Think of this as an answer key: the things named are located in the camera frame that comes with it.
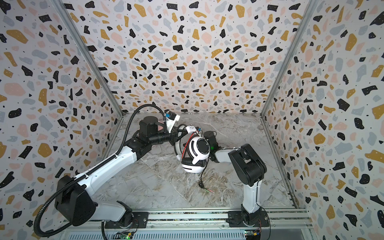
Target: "wall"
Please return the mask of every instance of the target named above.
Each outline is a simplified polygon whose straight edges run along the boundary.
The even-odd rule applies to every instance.
[[[50,2],[0,7],[0,239],[39,239],[41,204],[101,160],[117,114]],[[44,216],[44,231],[64,219],[53,205]]]
[[[384,239],[383,10],[319,1],[265,116],[319,239]]]
[[[65,0],[124,112],[258,112],[306,1]]]

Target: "headphones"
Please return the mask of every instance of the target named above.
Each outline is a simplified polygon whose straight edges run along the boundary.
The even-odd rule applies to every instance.
[[[184,129],[186,126],[181,125],[179,128]],[[206,159],[209,157],[210,153],[210,146],[207,140],[199,134],[194,134],[185,148],[186,152],[181,159],[181,166],[183,169],[190,173],[202,172],[207,164]],[[177,153],[177,158],[180,160],[182,156],[180,142],[175,143],[175,152]]]

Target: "metal base plate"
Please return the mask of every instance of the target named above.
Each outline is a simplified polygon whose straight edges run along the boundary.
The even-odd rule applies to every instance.
[[[268,217],[264,210],[260,211],[258,219],[260,220],[262,227],[269,227]],[[229,223],[229,227],[249,227],[243,223],[241,211],[229,211],[227,222]]]
[[[131,229],[146,228],[148,222],[148,212],[133,212],[133,226]],[[108,221],[105,223],[105,229],[120,228],[116,225],[116,222]]]

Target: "red wire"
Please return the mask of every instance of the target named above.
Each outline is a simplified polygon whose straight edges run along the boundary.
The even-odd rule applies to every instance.
[[[188,143],[189,143],[189,141],[191,140],[191,138],[195,135],[195,133],[197,133],[198,131],[196,131],[196,132],[193,132],[193,134],[191,134],[191,136],[189,137],[189,139],[188,139],[188,141],[187,141],[187,143],[185,144],[185,147],[184,147],[184,150],[183,150],[183,154],[181,155],[181,159],[183,159],[184,158],[184,152],[185,152],[185,149],[187,148],[187,146],[188,146]]]

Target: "gray marble surface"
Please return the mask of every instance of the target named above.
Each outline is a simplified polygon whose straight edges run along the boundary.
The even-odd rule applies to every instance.
[[[137,114],[128,138],[138,130],[139,121],[149,115],[162,120],[159,113]],[[127,114],[124,117],[111,154],[118,149],[130,116]],[[217,142],[222,147],[238,147],[249,143],[267,166],[262,183],[262,206],[292,206],[258,114],[185,113],[176,125],[181,123],[201,127],[204,131],[216,131]],[[199,178],[200,174],[186,173],[173,147],[163,143],[153,146],[143,158],[122,169],[93,197],[98,200],[120,200],[134,209],[240,207],[243,184],[232,164],[209,162],[203,174],[203,182],[205,187],[215,191],[214,194],[198,187]]]

